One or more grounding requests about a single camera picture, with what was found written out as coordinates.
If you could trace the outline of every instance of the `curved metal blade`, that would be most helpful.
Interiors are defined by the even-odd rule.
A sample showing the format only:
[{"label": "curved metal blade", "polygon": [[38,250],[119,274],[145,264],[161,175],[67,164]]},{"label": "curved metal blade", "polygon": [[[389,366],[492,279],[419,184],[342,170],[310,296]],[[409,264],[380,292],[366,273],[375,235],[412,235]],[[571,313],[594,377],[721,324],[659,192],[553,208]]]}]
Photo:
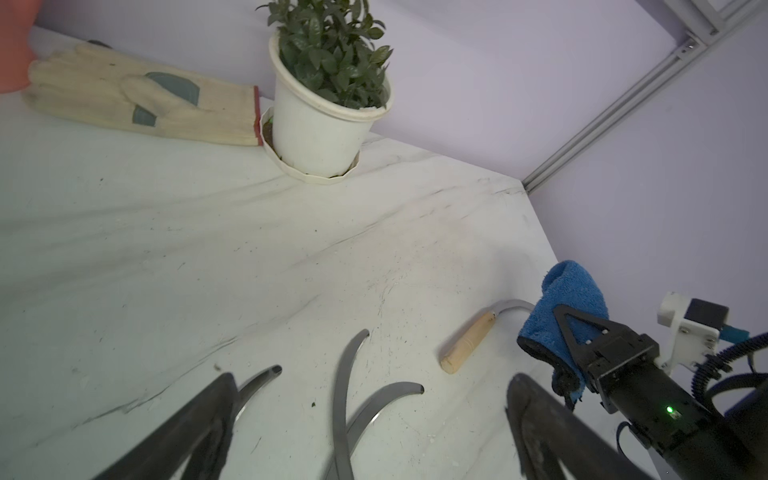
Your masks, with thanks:
[{"label": "curved metal blade", "polygon": [[352,463],[349,460],[349,442],[346,436],[346,391],[349,388],[349,375],[352,374],[352,364],[355,362],[357,350],[362,341],[370,335],[367,329],[355,335],[344,349],[336,372],[336,386],[333,387],[333,409],[331,423],[333,425],[333,455],[334,464],[339,472],[340,480],[354,480]]},{"label": "curved metal blade", "polygon": [[526,302],[525,300],[519,300],[519,299],[513,299],[513,300],[504,300],[501,302],[496,302],[493,305],[491,305],[491,310],[493,313],[498,316],[499,313],[503,312],[504,310],[509,310],[511,308],[522,308],[527,310],[528,312],[532,312],[534,307],[533,303]]},{"label": "curved metal blade", "polygon": [[[350,455],[355,451],[357,442],[360,440],[366,427],[373,423],[379,416],[379,413],[395,400],[406,395],[415,395],[424,393],[424,386],[414,382],[397,382],[380,388],[370,396],[365,406],[360,410],[357,416],[346,428],[346,437],[349,442]],[[339,480],[339,473],[336,470],[336,462],[331,462],[326,473],[326,480]]]},{"label": "curved metal blade", "polygon": [[258,392],[261,387],[265,386],[267,383],[280,376],[280,373],[283,373],[283,367],[279,365],[273,365],[258,375],[254,376],[251,380],[246,382],[245,385],[240,387],[240,401],[237,407],[237,415],[235,415],[235,422],[240,417],[240,415],[243,414],[243,411],[245,411],[245,405],[248,404],[248,400],[250,400],[253,394]]}]

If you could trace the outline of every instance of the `white flower pot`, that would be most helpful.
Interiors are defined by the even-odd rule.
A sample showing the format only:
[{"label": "white flower pot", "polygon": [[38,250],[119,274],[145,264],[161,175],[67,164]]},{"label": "white flower pot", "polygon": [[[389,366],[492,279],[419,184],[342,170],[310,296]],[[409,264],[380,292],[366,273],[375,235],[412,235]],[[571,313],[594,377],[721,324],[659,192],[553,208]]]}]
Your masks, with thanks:
[{"label": "white flower pot", "polygon": [[380,108],[342,107],[314,94],[296,80],[280,60],[278,35],[270,39],[270,59],[277,76],[273,106],[273,145],[286,164],[318,177],[344,175],[373,122],[392,107],[389,79],[384,88],[389,100]]}]

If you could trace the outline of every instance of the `wooden handle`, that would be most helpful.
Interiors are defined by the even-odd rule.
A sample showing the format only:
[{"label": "wooden handle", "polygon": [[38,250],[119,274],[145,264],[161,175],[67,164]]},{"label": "wooden handle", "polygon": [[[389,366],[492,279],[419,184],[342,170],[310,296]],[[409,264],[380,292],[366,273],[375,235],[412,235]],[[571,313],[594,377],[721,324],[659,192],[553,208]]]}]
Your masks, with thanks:
[{"label": "wooden handle", "polygon": [[482,342],[494,323],[496,323],[496,314],[493,312],[485,312],[478,318],[464,335],[456,340],[456,343],[454,343],[448,353],[442,357],[442,360],[440,360],[442,369],[447,373],[458,372],[458,369],[462,367],[464,361],[475,351],[477,345]]}]

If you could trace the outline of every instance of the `purple wall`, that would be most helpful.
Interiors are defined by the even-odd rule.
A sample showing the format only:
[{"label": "purple wall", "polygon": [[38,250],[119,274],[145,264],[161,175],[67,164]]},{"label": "purple wall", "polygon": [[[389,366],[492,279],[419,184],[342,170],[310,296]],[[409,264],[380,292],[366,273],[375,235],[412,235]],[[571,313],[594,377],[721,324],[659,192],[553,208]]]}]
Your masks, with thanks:
[{"label": "purple wall", "polygon": [[[269,98],[266,0],[47,0],[40,26]],[[394,47],[374,131],[523,178],[676,41],[635,0],[372,0]]]},{"label": "purple wall", "polygon": [[766,51],[764,12],[531,195],[558,258],[592,273],[612,319],[662,344],[668,290],[768,330]]}]

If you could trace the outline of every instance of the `black cable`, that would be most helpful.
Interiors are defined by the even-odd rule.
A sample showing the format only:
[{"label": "black cable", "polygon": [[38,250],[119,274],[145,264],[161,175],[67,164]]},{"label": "black cable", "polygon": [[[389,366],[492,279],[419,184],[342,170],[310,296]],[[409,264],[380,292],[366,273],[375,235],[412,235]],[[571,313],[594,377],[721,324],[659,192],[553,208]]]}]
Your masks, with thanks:
[{"label": "black cable", "polygon": [[768,373],[744,373],[742,375],[730,376],[707,390],[707,393],[704,394],[704,401],[701,404],[711,412],[716,412],[717,410],[712,402],[712,398],[715,395],[735,389],[756,389],[766,380],[768,380]]},{"label": "black cable", "polygon": [[621,453],[621,456],[627,458],[627,454],[624,453],[624,450],[621,449],[621,431],[624,430],[626,427],[631,427],[632,424],[629,422],[622,422],[619,424],[619,426],[616,428],[616,449]]},{"label": "black cable", "polygon": [[730,372],[733,368],[728,365],[729,363],[766,347],[768,347],[768,332],[730,346],[717,355],[707,355],[707,361],[699,366],[690,383],[690,391],[694,394],[694,398],[703,405],[707,383],[711,379],[719,380],[720,370]]}]

